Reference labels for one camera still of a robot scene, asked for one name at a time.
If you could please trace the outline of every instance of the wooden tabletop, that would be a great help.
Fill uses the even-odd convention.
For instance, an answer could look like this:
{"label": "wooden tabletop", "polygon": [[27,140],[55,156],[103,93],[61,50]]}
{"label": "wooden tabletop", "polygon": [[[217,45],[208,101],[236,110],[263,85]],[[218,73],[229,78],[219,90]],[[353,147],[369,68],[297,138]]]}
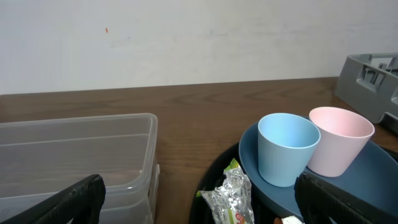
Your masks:
{"label": "wooden tabletop", "polygon": [[[269,113],[353,110],[333,95],[336,78],[162,86],[0,96],[0,122],[153,113],[159,119],[156,223],[186,224],[195,188],[217,156]],[[398,151],[376,125],[372,140]]]}

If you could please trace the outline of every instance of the blue plate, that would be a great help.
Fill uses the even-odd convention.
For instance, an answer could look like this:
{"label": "blue plate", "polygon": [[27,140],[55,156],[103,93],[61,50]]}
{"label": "blue plate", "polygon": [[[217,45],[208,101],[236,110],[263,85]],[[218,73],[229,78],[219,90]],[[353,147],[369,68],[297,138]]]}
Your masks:
{"label": "blue plate", "polygon": [[[253,183],[252,189],[261,202],[280,217],[295,215],[302,220],[294,198],[294,186],[275,187],[260,176],[257,123],[243,134],[239,143],[239,156]],[[319,177],[385,212],[398,214],[398,163],[371,141],[343,175],[334,178]]]}

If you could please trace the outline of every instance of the snack wrapper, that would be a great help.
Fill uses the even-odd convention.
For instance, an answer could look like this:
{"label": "snack wrapper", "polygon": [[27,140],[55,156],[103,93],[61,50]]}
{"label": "snack wrapper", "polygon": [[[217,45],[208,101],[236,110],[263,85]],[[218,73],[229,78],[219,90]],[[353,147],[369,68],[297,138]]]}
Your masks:
{"label": "snack wrapper", "polygon": [[251,183],[236,159],[224,170],[223,185],[211,191],[200,190],[216,224],[254,224],[251,207]]}

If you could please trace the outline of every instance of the white wall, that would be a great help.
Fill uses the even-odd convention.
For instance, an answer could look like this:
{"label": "white wall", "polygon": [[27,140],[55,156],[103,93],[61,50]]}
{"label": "white wall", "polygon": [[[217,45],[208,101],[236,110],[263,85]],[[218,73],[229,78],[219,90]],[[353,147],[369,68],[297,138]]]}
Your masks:
{"label": "white wall", "polygon": [[2,0],[3,93],[337,76],[397,0]]}
{"label": "white wall", "polygon": [[0,76],[0,96],[6,93],[5,89],[2,87],[1,82],[2,82],[2,80],[1,80],[1,76]]}

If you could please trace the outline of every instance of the clear plastic container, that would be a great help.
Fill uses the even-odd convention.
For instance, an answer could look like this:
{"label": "clear plastic container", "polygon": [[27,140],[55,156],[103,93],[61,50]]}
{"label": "clear plastic container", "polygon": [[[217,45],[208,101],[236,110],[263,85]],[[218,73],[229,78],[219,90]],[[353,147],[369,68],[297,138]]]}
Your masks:
{"label": "clear plastic container", "polygon": [[100,223],[153,223],[156,135],[153,114],[0,124],[0,222],[99,174]]}

